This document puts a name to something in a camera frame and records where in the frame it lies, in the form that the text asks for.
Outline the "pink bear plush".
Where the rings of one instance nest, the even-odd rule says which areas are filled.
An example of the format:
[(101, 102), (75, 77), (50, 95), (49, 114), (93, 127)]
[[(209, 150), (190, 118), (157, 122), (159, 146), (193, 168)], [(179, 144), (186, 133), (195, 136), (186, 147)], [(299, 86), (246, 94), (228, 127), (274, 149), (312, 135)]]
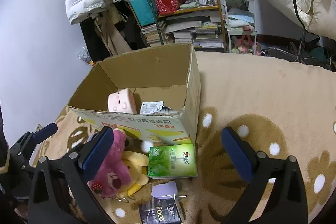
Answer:
[(92, 192), (102, 198), (116, 196), (122, 186), (131, 182), (129, 169), (122, 161), (122, 153), (125, 149), (126, 133), (117, 128), (113, 130), (114, 141), (110, 147), (102, 165), (93, 180), (88, 181)]

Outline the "yellow dog plush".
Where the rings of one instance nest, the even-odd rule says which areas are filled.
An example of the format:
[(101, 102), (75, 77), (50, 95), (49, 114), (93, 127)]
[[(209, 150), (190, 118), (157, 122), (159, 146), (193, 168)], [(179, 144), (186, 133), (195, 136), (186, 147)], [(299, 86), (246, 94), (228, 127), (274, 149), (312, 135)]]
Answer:
[(132, 196), (149, 181), (146, 170), (149, 158), (146, 155), (133, 151), (123, 151), (122, 162), (128, 167), (130, 183), (122, 184), (121, 189), (117, 193), (118, 198)]

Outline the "pink swirl roll plush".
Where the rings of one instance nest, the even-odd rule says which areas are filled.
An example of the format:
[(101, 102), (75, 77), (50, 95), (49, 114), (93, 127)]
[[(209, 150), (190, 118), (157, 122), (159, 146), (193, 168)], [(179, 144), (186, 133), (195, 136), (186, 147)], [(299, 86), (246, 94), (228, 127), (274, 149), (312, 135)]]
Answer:
[(129, 88), (108, 96), (108, 111), (113, 113), (137, 114), (134, 95)]

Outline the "green tissue pack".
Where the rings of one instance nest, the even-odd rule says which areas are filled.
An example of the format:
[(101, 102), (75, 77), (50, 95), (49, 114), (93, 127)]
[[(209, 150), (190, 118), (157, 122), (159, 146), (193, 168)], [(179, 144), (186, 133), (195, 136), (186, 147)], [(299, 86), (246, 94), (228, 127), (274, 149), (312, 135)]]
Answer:
[(194, 144), (151, 147), (147, 175), (153, 179), (196, 177)]

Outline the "brown patterned blanket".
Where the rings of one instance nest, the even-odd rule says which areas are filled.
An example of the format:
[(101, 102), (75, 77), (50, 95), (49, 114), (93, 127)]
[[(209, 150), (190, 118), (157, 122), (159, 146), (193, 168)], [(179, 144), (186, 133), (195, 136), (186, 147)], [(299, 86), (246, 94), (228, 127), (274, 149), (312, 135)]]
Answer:
[(198, 176), (180, 181), (186, 223), (221, 223), (240, 198), (240, 179), (221, 145), (232, 127), (255, 150), (297, 158), (308, 220), (335, 195), (335, 73), (272, 57), (198, 52), (201, 103)]

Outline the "lilac small pouch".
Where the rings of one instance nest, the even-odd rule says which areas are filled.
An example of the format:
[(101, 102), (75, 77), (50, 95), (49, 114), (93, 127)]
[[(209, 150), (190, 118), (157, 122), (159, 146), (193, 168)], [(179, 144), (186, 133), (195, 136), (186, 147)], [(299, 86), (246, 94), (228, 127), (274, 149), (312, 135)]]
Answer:
[(172, 199), (178, 194), (175, 181), (168, 181), (163, 184), (154, 185), (151, 188), (151, 196), (157, 199)]

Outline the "snack plastic bag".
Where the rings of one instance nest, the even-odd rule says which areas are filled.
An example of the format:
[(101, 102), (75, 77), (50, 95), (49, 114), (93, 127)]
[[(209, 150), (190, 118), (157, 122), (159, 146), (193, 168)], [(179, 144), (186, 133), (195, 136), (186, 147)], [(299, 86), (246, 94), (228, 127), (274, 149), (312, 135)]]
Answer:
[(95, 62), (92, 60), (86, 47), (82, 47), (80, 52), (77, 54), (77, 58), (80, 59), (81, 61), (84, 61), (86, 64), (92, 67), (95, 65)]

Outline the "beige trench coat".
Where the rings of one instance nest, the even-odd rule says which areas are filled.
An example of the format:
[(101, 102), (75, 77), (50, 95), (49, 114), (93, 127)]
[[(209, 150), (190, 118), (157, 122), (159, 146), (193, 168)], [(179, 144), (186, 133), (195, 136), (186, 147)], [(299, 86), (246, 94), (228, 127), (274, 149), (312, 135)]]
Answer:
[(126, 21), (127, 16), (120, 14), (113, 4), (107, 10), (100, 12), (94, 19), (97, 34), (112, 56), (131, 52), (131, 47), (116, 28), (117, 23)]

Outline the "cardboard box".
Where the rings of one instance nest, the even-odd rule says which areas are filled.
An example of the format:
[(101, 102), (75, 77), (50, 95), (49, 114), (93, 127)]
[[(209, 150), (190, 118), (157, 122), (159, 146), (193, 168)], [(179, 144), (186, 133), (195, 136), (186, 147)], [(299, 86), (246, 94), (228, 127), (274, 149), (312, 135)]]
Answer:
[[(134, 95), (136, 113), (108, 110), (108, 96)], [(95, 128), (123, 129), (130, 137), (168, 145), (194, 143), (201, 79), (191, 44), (144, 48), (100, 61), (71, 97), (68, 107)]]

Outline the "teal bag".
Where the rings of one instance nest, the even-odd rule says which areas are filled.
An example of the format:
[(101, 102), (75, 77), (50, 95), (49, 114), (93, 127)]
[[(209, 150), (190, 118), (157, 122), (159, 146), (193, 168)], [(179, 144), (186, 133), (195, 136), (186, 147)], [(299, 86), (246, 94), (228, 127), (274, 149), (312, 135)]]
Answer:
[(149, 0), (127, 0), (139, 22), (139, 24), (144, 27), (154, 23), (154, 16), (151, 10)]

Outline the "stack of books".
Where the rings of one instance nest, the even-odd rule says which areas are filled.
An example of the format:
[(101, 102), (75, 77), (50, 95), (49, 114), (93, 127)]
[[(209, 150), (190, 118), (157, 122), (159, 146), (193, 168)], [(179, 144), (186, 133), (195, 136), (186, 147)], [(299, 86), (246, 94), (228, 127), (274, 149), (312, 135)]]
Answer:
[(193, 44), (201, 49), (223, 49), (221, 18), (217, 11), (203, 10), (166, 16), (141, 28), (149, 46)]

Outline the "white trolley cart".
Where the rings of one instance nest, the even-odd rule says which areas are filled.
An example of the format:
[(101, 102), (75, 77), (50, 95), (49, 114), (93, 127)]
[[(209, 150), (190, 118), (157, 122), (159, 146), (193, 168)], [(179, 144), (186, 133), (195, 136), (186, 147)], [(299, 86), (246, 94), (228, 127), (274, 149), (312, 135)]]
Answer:
[(256, 0), (221, 0), (230, 53), (257, 53)]

